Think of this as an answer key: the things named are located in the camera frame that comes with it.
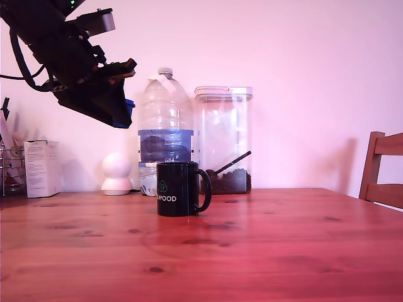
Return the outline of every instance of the bottle label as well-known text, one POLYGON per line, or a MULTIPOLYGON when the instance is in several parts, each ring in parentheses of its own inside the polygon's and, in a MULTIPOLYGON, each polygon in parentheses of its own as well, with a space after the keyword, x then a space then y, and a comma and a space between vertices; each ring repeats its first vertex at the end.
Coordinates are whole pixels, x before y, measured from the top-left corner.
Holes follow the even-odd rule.
POLYGON ((193 130, 139 130, 139 167, 155 167, 158 162, 190 162, 193 130))

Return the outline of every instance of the wooden chair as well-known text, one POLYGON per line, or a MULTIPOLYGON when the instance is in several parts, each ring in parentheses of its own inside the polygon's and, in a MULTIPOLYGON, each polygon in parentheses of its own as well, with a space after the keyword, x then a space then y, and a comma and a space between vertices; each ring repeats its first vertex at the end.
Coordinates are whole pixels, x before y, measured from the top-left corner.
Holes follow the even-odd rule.
POLYGON ((360 199, 403 208, 403 184, 377 184, 382 155, 403 155, 403 133, 386 137, 383 132, 371 132, 360 199))

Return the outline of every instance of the black cable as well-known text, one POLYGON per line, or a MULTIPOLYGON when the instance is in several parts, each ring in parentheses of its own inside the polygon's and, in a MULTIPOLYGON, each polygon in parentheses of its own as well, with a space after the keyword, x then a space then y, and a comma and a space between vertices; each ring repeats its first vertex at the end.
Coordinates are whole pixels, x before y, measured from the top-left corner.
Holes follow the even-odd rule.
POLYGON ((53 84, 53 76, 49 77, 49 83, 44 86, 38 86, 35 84, 35 81, 32 78, 32 75, 30 73, 30 70, 28 69, 28 66, 26 66, 25 60, 24 60, 24 55, 21 51, 20 48, 20 43, 18 41, 18 36, 17 32, 10 28, 10 40, 11 40, 11 46, 13 48, 14 56, 17 61, 18 67, 20 68, 20 71, 24 77, 25 82, 34 90, 40 91, 40 92, 49 92, 52 88, 53 84))
MULTIPOLYGON (((39 68, 39 70, 38 70, 36 73, 34 73, 34 74, 32 75, 32 77, 37 77, 37 76, 39 76, 40 73, 41 73, 44 69, 45 69, 45 66, 42 65, 42 66, 39 68)), ((13 77, 13 76, 11 76, 11 75, 8 76, 8 75, 4 75, 4 74, 0 74, 0 78, 2 78, 2 79, 8 79, 8 80, 25 80, 24 77, 13 77)))

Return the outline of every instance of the robotic arm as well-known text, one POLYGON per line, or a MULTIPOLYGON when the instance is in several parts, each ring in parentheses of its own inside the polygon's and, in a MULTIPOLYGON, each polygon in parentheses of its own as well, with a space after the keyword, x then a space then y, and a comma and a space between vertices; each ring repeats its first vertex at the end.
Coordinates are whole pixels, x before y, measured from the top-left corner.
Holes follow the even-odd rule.
POLYGON ((0 16, 10 26, 10 40, 24 80, 33 89, 52 91, 59 104, 111 126, 132 123, 123 85, 135 74, 133 59, 106 63, 102 48, 88 39, 114 30, 112 9, 69 16, 85 0, 0 0, 0 16), (25 64, 20 37, 45 66, 49 80, 37 86, 25 64))

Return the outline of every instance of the bottle cap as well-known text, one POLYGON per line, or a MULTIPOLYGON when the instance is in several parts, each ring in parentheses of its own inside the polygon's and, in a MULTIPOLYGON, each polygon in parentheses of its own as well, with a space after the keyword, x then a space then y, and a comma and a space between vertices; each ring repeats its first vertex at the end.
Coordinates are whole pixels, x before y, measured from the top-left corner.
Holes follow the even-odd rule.
POLYGON ((158 68, 158 73, 159 74, 173 75, 172 68, 169 68, 169 67, 160 67, 160 68, 158 68))

